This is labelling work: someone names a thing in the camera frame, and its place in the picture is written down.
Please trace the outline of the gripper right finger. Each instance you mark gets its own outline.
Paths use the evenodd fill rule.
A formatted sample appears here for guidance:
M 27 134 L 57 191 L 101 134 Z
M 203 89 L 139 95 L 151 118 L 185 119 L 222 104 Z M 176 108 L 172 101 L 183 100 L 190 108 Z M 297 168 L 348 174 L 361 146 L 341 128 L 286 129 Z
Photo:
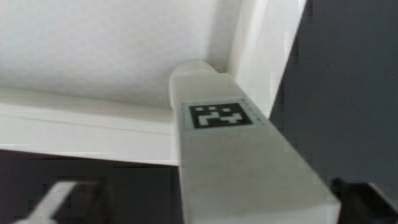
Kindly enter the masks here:
M 341 203 L 338 224 L 398 224 L 398 205 L 371 182 L 336 178 L 331 191 Z

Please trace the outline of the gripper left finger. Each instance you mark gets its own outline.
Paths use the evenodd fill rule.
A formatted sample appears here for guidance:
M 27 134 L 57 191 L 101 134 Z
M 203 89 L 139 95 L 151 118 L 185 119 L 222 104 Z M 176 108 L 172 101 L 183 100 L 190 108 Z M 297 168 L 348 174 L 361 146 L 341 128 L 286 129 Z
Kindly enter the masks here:
M 59 181 L 14 224 L 107 224 L 105 184 Z

